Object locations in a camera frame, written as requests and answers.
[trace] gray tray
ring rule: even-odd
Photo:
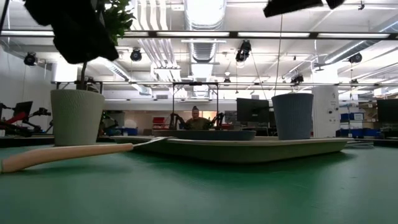
[[[153,132],[155,137],[176,137],[189,140],[208,141],[251,141],[256,137],[255,131],[195,131],[195,130],[161,130]]]
[[[147,142],[152,138],[148,136],[112,137],[117,143],[133,144]],[[248,164],[338,152],[344,148],[346,143],[347,139],[342,138],[289,141],[279,141],[277,138],[264,137],[255,138],[253,141],[168,139],[137,147],[137,150],[185,156],[205,161]]]

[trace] green table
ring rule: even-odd
[[[0,175],[0,223],[398,223],[397,171],[381,147],[251,166],[73,159]]]

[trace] ceiling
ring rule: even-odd
[[[327,7],[302,10],[283,16],[265,18],[262,9],[267,1],[227,0],[223,30],[227,31],[297,31],[297,32],[377,32],[386,21],[398,21],[398,1],[396,0],[365,0],[365,8],[358,10],[361,1],[347,0],[338,10],[331,11]],[[181,11],[183,0],[167,0],[167,25],[170,30],[185,30],[184,12]],[[11,1],[9,14],[4,29],[12,30],[50,30],[51,27],[41,27],[35,23],[24,9],[22,1]],[[3,45],[8,45],[11,53],[25,55],[26,52],[36,52],[41,60],[55,63],[60,59],[60,54],[53,46],[52,38],[26,38],[10,37],[1,38]],[[190,75],[190,62],[188,45],[181,39],[172,39],[177,63],[181,68],[181,77]],[[214,59],[213,80],[222,82],[225,72],[230,72],[232,82],[258,82],[259,78],[264,82],[283,82],[281,77],[288,74],[291,69],[303,63],[300,73],[304,75],[305,82],[311,82],[311,63],[306,60],[313,59],[315,55],[330,54],[346,44],[350,40],[277,40],[277,39],[252,39],[252,54],[245,61],[243,68],[237,68],[235,55],[241,45],[241,39],[226,39],[223,44],[218,44]],[[137,39],[120,39],[118,50],[120,59],[118,63],[127,70],[130,75],[139,81],[153,81],[150,76],[151,61],[141,50],[142,60],[132,62],[129,55],[133,47],[140,47]],[[351,72],[351,64],[339,62],[338,77],[341,82],[349,82],[351,78],[365,73],[371,73],[385,66],[396,63],[398,58],[398,41],[386,40],[361,52],[363,60],[354,64]],[[88,64],[86,74],[102,81],[120,81],[100,61],[94,60]],[[389,71],[380,73],[364,82],[376,83],[383,80],[398,78],[398,73]],[[111,85],[106,90],[134,90],[131,86]]]

